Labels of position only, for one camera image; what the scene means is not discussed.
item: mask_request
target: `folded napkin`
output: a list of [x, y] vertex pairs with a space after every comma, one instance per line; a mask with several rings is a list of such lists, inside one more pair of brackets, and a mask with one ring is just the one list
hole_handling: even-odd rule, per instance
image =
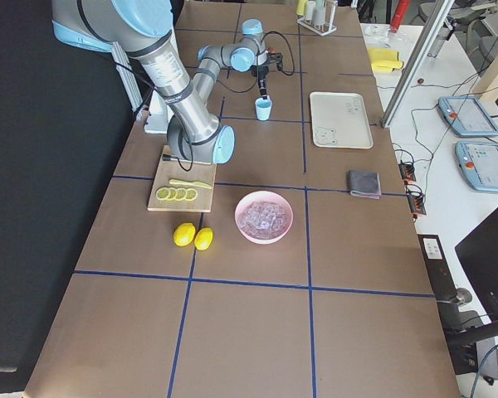
[[347, 173], [347, 183], [349, 185], [350, 194], [353, 197], [379, 199], [382, 196], [380, 176], [377, 172], [349, 170]]
[[398, 51], [389, 48], [367, 49], [369, 59], [371, 60], [371, 68], [379, 72], [391, 72], [395, 69], [402, 69], [404, 63], [398, 60]]

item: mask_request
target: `red object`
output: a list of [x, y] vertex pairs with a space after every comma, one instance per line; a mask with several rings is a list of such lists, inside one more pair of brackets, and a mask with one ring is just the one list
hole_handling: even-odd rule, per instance
[[393, 19], [389, 24], [389, 31], [395, 33], [399, 28], [404, 16], [406, 15], [406, 11], [408, 10], [409, 3], [411, 0], [400, 0], [397, 5], [397, 11], [395, 11], [395, 15], [393, 15]]

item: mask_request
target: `brown table surface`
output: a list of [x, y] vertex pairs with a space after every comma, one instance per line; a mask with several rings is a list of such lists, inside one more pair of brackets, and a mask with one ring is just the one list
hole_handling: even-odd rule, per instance
[[[25, 397], [459, 396], [356, 11], [339, 7], [337, 32], [320, 37], [294, 7], [187, 2], [176, 36], [189, 73], [201, 46], [239, 40], [250, 18], [295, 57], [292, 77], [269, 74], [271, 119], [256, 120], [256, 89], [215, 86], [208, 108], [237, 146], [207, 214], [146, 210], [165, 137], [135, 124]], [[266, 44], [289, 69], [285, 42]], [[313, 91], [361, 94], [374, 146], [316, 147]], [[350, 169], [378, 172], [383, 196], [350, 196]], [[246, 240], [233, 218], [260, 189], [294, 211], [273, 245]], [[176, 247], [182, 222], [212, 227], [212, 246]]]

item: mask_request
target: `screen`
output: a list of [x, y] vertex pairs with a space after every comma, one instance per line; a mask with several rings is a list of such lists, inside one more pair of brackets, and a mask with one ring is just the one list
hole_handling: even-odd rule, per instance
[[466, 144], [474, 169], [485, 187], [498, 187], [498, 147]]
[[475, 99], [450, 98], [447, 103], [457, 113], [457, 119], [466, 131], [495, 131], [487, 115], [483, 113]]
[[456, 246], [456, 254], [483, 308], [498, 320], [498, 208]]

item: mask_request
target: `whole lemon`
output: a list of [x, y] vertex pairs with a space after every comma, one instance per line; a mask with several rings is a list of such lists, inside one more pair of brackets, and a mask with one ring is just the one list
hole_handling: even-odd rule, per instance
[[196, 235], [196, 240], [193, 242], [198, 250], [206, 250], [212, 243], [214, 233], [212, 228], [202, 228]]
[[177, 246], [189, 245], [195, 235], [196, 227], [191, 222], [184, 222], [173, 233], [173, 243]]

